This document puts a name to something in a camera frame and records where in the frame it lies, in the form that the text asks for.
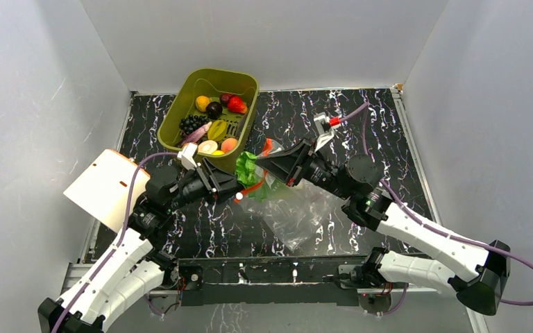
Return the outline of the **clear zip bag orange zipper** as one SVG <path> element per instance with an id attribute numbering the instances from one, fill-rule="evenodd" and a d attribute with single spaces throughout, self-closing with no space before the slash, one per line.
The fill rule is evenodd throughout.
<path id="1" fill-rule="evenodd" d="M 262 157 L 281 150 L 281 144 L 267 139 L 256 156 Z M 325 217 L 341 200 L 306 180 L 300 181 L 295 187 L 285 186 L 291 192 L 290 198 L 262 203 L 251 200 L 240 205 L 249 214 L 263 218 L 285 248 L 294 251 L 315 235 Z"/>

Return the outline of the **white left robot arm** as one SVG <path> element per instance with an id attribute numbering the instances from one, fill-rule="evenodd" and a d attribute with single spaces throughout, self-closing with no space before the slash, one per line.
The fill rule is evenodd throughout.
<path id="1" fill-rule="evenodd" d="M 119 200 L 125 207 L 120 229 L 102 258 L 57 300 L 47 298 L 38 307 L 43 332 L 106 332 L 149 291 L 176 286 L 180 271 L 162 249 L 174 211 L 202 198 L 239 198 L 244 188 L 235 175 L 208 160 L 183 175 L 158 170 L 139 195 L 134 186 Z"/>

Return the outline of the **red strawberry toy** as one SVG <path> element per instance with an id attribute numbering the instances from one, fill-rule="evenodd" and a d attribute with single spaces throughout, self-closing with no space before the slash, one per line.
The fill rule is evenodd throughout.
<path id="1" fill-rule="evenodd" d="M 235 114 L 246 114 L 248 112 L 248 107 L 246 103 L 242 100 L 240 96 L 232 95 L 227 104 L 229 112 Z"/>

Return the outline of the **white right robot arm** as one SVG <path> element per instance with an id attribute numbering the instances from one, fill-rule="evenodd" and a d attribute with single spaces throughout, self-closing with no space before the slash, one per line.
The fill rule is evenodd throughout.
<path id="1" fill-rule="evenodd" d="M 256 165 L 288 186 L 306 180 L 346 200 L 342 212 L 355 224 L 415 247 L 427 258 L 377 250 L 363 265 L 372 287 L 404 282 L 454 295 L 460 303 L 486 316 L 496 314 L 510 274 L 510 247 L 468 239 L 409 211 L 386 188 L 373 160 L 354 155 L 336 166 L 304 139 L 291 148 L 258 157 Z"/>

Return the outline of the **dark brown plum toy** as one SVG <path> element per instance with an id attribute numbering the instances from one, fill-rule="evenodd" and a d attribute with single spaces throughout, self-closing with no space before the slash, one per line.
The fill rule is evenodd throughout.
<path id="1" fill-rule="evenodd" d="M 223 106 L 220 102 L 212 101 L 207 104 L 205 113 L 208 118 L 217 120 L 223 113 Z"/>

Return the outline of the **green lettuce toy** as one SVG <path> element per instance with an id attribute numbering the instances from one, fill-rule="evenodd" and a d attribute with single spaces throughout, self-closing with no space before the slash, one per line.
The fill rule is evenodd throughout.
<path id="1" fill-rule="evenodd" d="M 236 159 L 235 175 L 243 189 L 235 196 L 235 202 L 242 204 L 254 200 L 262 203 L 290 198 L 290 190 L 256 162 L 257 156 L 246 151 Z"/>

